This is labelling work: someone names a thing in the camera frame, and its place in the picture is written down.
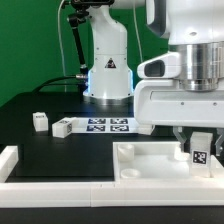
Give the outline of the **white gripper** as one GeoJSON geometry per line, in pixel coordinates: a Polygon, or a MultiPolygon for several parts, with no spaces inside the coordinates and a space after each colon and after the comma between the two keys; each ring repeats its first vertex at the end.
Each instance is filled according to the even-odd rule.
{"type": "Polygon", "coordinates": [[[181,151],[187,137],[180,126],[218,128],[215,149],[219,156],[224,143],[224,80],[213,91],[185,91],[177,79],[181,69],[181,56],[176,52],[138,66],[141,81],[134,92],[134,117],[143,125],[174,126],[181,151]]]}

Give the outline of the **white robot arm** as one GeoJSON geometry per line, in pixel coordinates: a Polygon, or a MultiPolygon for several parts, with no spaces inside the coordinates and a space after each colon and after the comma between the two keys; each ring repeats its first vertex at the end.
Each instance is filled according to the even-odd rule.
{"type": "Polygon", "coordinates": [[[224,142],[224,0],[62,0],[75,9],[73,29],[90,21],[94,65],[83,97],[94,103],[131,99],[136,121],[149,129],[171,126],[180,142],[181,127],[218,130],[216,151],[224,142]],[[126,29],[110,8],[146,8],[147,26],[168,40],[168,52],[137,67],[132,85],[126,63],[126,29]]]}

